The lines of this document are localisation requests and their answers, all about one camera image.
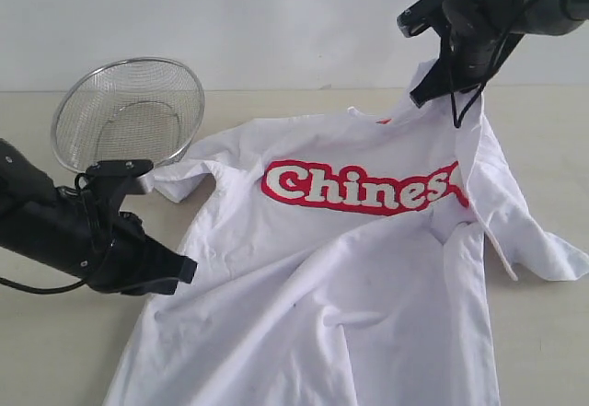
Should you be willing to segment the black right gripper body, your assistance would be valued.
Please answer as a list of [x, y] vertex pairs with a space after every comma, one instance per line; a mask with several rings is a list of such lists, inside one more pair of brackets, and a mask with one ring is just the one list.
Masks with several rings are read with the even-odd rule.
[[503, 47], [510, 38], [510, 32], [492, 32], [490, 36], [475, 34], [464, 36], [450, 25], [440, 37], [441, 55], [451, 55], [455, 88], [476, 88], [493, 77], [502, 58]]

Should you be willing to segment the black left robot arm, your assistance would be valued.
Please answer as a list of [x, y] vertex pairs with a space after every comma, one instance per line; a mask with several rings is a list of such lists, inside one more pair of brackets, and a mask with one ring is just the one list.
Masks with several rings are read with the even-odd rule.
[[77, 278], [57, 288], [34, 288], [2, 279], [5, 286], [55, 295], [81, 286], [102, 294], [175, 293], [191, 283], [193, 259], [144, 232], [142, 220], [123, 212], [129, 194], [151, 191], [148, 159], [103, 160], [75, 177], [74, 187], [54, 185], [8, 141], [1, 143], [1, 246]]

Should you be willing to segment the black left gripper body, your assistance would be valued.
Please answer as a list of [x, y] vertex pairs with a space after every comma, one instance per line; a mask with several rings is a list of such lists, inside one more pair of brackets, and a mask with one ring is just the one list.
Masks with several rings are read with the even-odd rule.
[[113, 214], [95, 203], [74, 203], [68, 215], [68, 246], [74, 265], [68, 272], [78, 279], [70, 291], [88, 287], [96, 292], [117, 285], [142, 282], [144, 244], [149, 238], [135, 214]]

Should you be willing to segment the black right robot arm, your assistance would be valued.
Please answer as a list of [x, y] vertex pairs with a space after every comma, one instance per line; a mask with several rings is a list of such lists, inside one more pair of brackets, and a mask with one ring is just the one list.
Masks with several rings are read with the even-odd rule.
[[407, 38], [434, 29], [440, 52], [410, 97], [421, 107], [485, 88], [524, 36], [564, 36], [587, 19], [588, 0], [420, 0], [398, 27]]

